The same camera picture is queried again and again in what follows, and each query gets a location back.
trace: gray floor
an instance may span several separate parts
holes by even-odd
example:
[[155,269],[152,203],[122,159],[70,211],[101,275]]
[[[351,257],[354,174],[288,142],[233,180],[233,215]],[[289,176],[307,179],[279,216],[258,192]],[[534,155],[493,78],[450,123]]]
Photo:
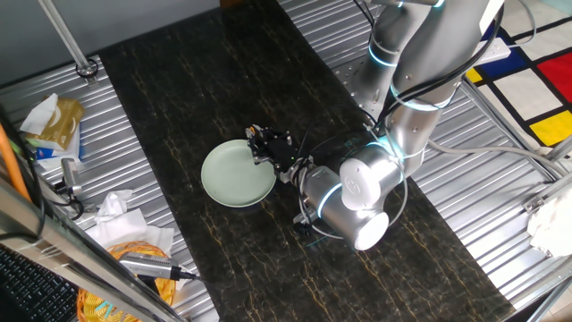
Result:
[[[100,66],[97,75],[99,84],[95,87],[88,87],[77,76],[75,65],[69,65],[0,90],[0,104],[9,113],[11,121],[20,127],[30,109],[44,96],[56,93],[78,99],[86,110],[80,124],[80,145],[85,150],[82,165],[78,167],[83,184],[80,200],[99,206],[109,191],[133,190],[128,208],[140,208],[149,225],[173,228],[172,257],[196,274],[197,266],[107,77],[105,67],[99,57],[92,58]],[[43,171],[42,175],[49,182],[59,182],[62,169]],[[82,229],[95,225],[93,216],[88,215],[76,223]],[[219,319],[205,286],[199,281],[187,282],[175,294],[173,307],[193,321],[213,322]]]
[[[348,0],[279,0],[313,49],[337,72],[366,59],[366,19]],[[376,7],[370,7],[372,13]],[[518,140],[469,84],[432,135],[452,148],[516,146]],[[507,153],[443,155],[428,148],[412,176],[499,291],[520,309],[571,274],[570,258],[546,258],[530,246],[522,204],[549,177],[530,160]]]

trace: light green plate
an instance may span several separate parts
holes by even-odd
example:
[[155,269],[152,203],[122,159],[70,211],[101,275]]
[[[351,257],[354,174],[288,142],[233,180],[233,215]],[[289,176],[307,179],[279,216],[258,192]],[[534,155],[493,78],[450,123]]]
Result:
[[254,165],[246,140],[230,140],[214,148],[206,156],[200,176],[212,199],[234,208],[256,204],[276,182],[270,163]]

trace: metal pole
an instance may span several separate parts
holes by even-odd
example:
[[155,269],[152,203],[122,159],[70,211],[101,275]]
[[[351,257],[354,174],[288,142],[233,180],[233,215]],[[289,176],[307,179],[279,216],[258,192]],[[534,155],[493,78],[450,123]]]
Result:
[[44,9],[44,13],[46,13],[47,18],[52,22],[52,25],[54,25],[54,28],[60,35],[63,43],[68,48],[73,60],[78,65],[78,74],[87,80],[89,86],[97,84],[97,78],[94,74],[97,69],[93,68],[89,60],[81,52],[78,43],[75,42],[73,35],[70,33],[68,26],[65,24],[62,16],[55,8],[52,0],[38,0],[38,2],[42,6],[42,9]]
[[546,300],[544,300],[543,304],[541,304],[540,307],[536,309],[536,311],[527,320],[527,322],[540,321],[543,318],[544,314],[548,312],[548,310],[552,307],[552,305],[556,303],[556,301],[560,298],[560,296],[562,296],[562,293],[564,293],[571,284],[572,284],[572,278],[569,278],[568,280],[562,282],[562,284],[558,285],[554,289],[554,291],[552,291],[552,293],[546,298]]
[[556,146],[546,158],[552,161],[558,161],[565,157],[568,153],[572,151],[572,135],[563,140],[559,145]]
[[[4,180],[0,180],[0,205],[0,233],[39,231],[39,209]],[[45,216],[38,241],[13,238],[2,243],[142,321],[184,321],[67,217],[47,203],[46,211],[52,216]]]

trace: yellow square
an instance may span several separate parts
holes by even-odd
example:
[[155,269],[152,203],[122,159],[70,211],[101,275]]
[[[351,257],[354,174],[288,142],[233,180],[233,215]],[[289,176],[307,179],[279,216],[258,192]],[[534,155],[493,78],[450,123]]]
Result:
[[536,133],[538,139],[549,147],[572,135],[572,114],[565,111],[534,123],[530,125],[530,128]]
[[467,77],[473,82],[476,83],[478,81],[482,81],[483,77],[476,72],[475,68],[467,72]]

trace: crumpled paper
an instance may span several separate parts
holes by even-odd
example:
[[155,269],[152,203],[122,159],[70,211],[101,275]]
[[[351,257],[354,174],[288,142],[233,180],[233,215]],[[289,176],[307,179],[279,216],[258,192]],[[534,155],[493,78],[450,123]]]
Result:
[[111,191],[105,196],[105,200],[99,211],[97,211],[96,223],[99,225],[106,221],[113,220],[127,211],[127,200],[131,198],[133,191]]
[[101,222],[86,233],[105,249],[123,242],[143,241],[171,256],[174,229],[147,226],[141,210],[135,209]]
[[52,118],[57,105],[57,95],[52,94],[38,106],[34,107],[21,124],[20,131],[40,135]]
[[528,221],[527,231],[533,236],[530,244],[553,257],[572,254],[572,187],[567,189]]

